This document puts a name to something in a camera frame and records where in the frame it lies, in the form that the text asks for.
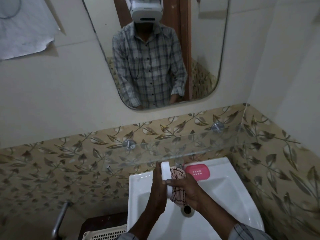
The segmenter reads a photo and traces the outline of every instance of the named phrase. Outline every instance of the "sink drain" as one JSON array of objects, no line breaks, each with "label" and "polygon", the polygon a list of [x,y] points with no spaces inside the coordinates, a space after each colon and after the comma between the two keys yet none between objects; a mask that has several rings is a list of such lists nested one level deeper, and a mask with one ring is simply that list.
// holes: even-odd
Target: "sink drain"
[{"label": "sink drain", "polygon": [[189,205],[181,208],[181,213],[185,217],[192,217],[195,213],[195,210],[192,209]]}]

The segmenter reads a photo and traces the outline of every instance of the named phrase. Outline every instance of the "brown door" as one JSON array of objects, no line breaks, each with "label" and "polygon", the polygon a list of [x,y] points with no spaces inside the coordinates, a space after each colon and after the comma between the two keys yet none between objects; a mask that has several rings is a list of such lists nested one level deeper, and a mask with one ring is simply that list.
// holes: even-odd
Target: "brown door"
[{"label": "brown door", "polygon": [[[119,17],[121,28],[132,22],[126,0],[113,0]],[[189,48],[190,28],[188,0],[163,0],[163,16],[161,22],[177,33],[181,44],[182,58],[189,77],[191,77],[191,49]],[[186,82],[184,100],[189,100],[189,78]]]}]

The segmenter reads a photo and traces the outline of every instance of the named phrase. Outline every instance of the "person's right hand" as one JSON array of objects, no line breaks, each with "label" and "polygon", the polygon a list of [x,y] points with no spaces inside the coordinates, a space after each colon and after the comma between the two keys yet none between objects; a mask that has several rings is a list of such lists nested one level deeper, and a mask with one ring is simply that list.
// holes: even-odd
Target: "person's right hand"
[{"label": "person's right hand", "polygon": [[167,185],[184,189],[186,191],[186,203],[196,211],[200,210],[201,200],[207,194],[191,174],[186,173],[186,177],[183,179],[167,179],[166,183]]}]

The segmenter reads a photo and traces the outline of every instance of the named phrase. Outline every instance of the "plaid shirt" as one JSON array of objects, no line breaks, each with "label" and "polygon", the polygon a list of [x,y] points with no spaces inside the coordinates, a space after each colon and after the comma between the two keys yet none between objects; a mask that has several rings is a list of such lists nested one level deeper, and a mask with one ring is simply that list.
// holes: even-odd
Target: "plaid shirt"
[{"label": "plaid shirt", "polygon": [[173,28],[154,24],[147,42],[130,23],[113,37],[114,67],[126,105],[168,105],[172,94],[184,95],[188,77]]},{"label": "plaid shirt", "polygon": [[[117,240],[139,240],[132,233],[122,234]],[[228,240],[272,240],[268,234],[261,230],[254,229],[245,224],[236,224],[231,231]]]}]

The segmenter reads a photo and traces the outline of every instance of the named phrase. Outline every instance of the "wash basin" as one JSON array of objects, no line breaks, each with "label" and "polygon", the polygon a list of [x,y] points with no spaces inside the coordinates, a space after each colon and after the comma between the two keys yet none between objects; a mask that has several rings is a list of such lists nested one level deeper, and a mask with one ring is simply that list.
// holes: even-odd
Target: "wash basin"
[{"label": "wash basin", "polygon": [[[205,164],[209,168],[210,177],[198,183],[211,198],[238,221],[264,230],[258,209],[228,158],[190,163],[186,164],[186,167],[196,164]],[[129,182],[128,229],[136,223],[147,205],[152,172],[131,175]],[[198,212],[190,215],[191,217],[186,217],[181,208],[168,199],[165,211],[153,227],[148,239],[221,239]]]}]

